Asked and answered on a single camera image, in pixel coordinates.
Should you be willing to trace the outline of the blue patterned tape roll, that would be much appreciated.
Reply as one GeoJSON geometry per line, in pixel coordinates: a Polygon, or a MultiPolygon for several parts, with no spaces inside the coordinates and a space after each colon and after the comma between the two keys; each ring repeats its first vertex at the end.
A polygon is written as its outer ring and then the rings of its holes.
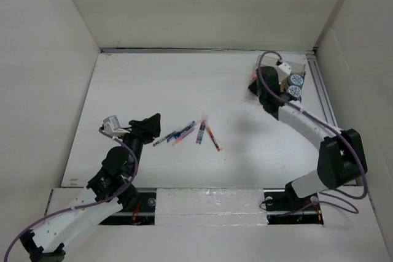
{"type": "Polygon", "coordinates": [[[290,85],[286,91],[288,94],[293,96],[296,100],[302,100],[302,89],[297,85],[290,85]]]}

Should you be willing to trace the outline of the pink capped glue bottle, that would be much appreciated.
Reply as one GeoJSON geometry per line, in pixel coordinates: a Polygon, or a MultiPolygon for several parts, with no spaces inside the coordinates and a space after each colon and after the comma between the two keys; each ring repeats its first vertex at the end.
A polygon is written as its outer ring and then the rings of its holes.
{"type": "Polygon", "coordinates": [[[250,83],[252,83],[256,80],[257,80],[257,73],[256,73],[256,71],[252,71],[250,83]]]}

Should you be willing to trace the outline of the red blue pen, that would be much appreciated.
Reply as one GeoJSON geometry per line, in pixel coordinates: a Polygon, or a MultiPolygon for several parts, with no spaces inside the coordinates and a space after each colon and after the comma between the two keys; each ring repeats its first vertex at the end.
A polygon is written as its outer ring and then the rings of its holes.
{"type": "Polygon", "coordinates": [[[207,120],[208,120],[208,115],[203,114],[203,115],[201,116],[200,128],[199,128],[198,136],[197,136],[197,139],[196,139],[196,143],[197,143],[198,145],[201,145],[201,141],[202,141],[203,134],[204,134],[204,131],[205,131],[205,128],[206,128],[206,122],[207,122],[207,120]]]}

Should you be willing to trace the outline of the orange red pen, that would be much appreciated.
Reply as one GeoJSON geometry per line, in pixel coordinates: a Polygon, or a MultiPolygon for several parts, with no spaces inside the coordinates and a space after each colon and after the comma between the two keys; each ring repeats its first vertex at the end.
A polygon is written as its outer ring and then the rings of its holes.
{"type": "Polygon", "coordinates": [[[211,129],[211,127],[210,127],[210,125],[209,125],[208,123],[206,124],[206,130],[207,130],[207,132],[208,132],[208,134],[209,134],[209,137],[211,138],[212,143],[214,144],[216,150],[217,150],[218,152],[221,151],[222,149],[221,149],[221,147],[219,146],[219,144],[218,144],[218,142],[217,142],[217,140],[216,140],[216,138],[215,138],[215,136],[214,136],[214,134],[213,134],[213,132],[212,132],[212,129],[211,129]]]}

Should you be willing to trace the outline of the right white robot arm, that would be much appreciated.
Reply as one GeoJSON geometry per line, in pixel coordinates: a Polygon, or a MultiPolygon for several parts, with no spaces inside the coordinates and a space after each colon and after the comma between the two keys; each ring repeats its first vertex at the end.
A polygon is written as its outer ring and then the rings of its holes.
{"type": "Polygon", "coordinates": [[[294,214],[316,204],[319,193],[338,191],[340,186],[358,177],[366,179],[362,139],[356,130],[342,130],[307,112],[295,96],[281,91],[275,67],[259,66],[255,75],[249,89],[265,112],[296,130],[318,152],[314,170],[290,181],[282,191],[265,192],[263,205],[267,211],[294,214]]]}

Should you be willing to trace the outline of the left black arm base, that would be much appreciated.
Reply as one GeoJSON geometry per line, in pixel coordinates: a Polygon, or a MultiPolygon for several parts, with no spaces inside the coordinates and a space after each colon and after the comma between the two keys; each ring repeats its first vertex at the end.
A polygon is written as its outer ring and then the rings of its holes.
{"type": "Polygon", "coordinates": [[[136,203],[130,209],[123,209],[103,220],[107,226],[146,226],[155,224],[156,189],[142,189],[136,203]]]}

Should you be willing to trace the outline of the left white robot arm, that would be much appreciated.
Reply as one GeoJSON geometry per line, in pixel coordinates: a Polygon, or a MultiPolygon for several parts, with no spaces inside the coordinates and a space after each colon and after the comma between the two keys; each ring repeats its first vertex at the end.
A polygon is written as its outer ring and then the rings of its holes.
{"type": "Polygon", "coordinates": [[[67,208],[48,214],[18,238],[31,261],[63,261],[79,238],[112,214],[131,210],[138,200],[133,185],[143,147],[160,135],[160,114],[131,120],[122,128],[115,115],[103,120],[99,133],[117,143],[106,154],[99,171],[67,208]]]}

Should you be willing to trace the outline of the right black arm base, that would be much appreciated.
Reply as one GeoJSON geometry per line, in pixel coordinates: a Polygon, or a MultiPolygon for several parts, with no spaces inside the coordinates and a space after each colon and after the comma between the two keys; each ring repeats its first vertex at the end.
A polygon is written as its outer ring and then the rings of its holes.
{"type": "Polygon", "coordinates": [[[317,194],[290,201],[284,190],[264,190],[260,208],[268,225],[323,225],[317,194]]]}

